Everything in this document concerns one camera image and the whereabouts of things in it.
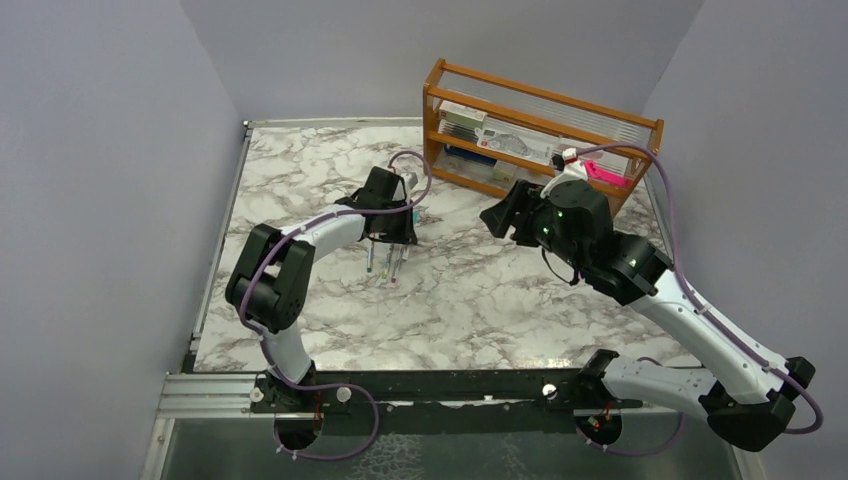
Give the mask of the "grey pen purple end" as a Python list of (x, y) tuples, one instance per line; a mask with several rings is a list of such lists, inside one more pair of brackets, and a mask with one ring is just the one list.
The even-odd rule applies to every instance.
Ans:
[(404, 263), (405, 253), (406, 253), (406, 246), (405, 245), (400, 245), (396, 249), (394, 263), (393, 263), (393, 266), (392, 266), (392, 269), (391, 269), (391, 276), (390, 276), (390, 282), (391, 283), (396, 283), (397, 280), (398, 280), (400, 269), (401, 269), (401, 267)]

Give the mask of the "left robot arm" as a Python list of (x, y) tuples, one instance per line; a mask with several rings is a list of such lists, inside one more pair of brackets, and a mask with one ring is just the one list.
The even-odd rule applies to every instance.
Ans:
[(374, 167), (365, 184), (319, 213), (283, 229), (260, 223), (249, 233), (225, 289), (240, 322), (256, 333), (278, 383), (276, 396), (298, 411), (314, 397), (314, 362), (303, 345), (298, 318), (314, 264), (364, 239), (415, 245), (412, 173)]

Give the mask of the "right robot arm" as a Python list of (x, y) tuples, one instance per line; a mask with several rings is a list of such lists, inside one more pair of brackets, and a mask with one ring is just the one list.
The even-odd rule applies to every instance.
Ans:
[(563, 260), (575, 282), (649, 319), (699, 361), (671, 368), (598, 350), (577, 375), (585, 404), (638, 400), (669, 408), (749, 452), (788, 432), (814, 366), (769, 350), (708, 306), (649, 240), (615, 229), (607, 197), (588, 182), (545, 188), (521, 181), (480, 217), (493, 236)]

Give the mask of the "grey pen teal end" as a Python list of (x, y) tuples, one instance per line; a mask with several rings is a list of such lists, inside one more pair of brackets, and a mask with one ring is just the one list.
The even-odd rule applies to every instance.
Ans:
[(381, 271), (380, 271), (381, 278), (384, 279), (384, 280), (386, 280), (390, 276), (394, 254), (395, 254), (395, 245), (390, 244), (388, 246), (388, 250), (387, 250), (387, 253), (385, 255), (384, 261), (382, 262), (382, 267), (381, 267)]

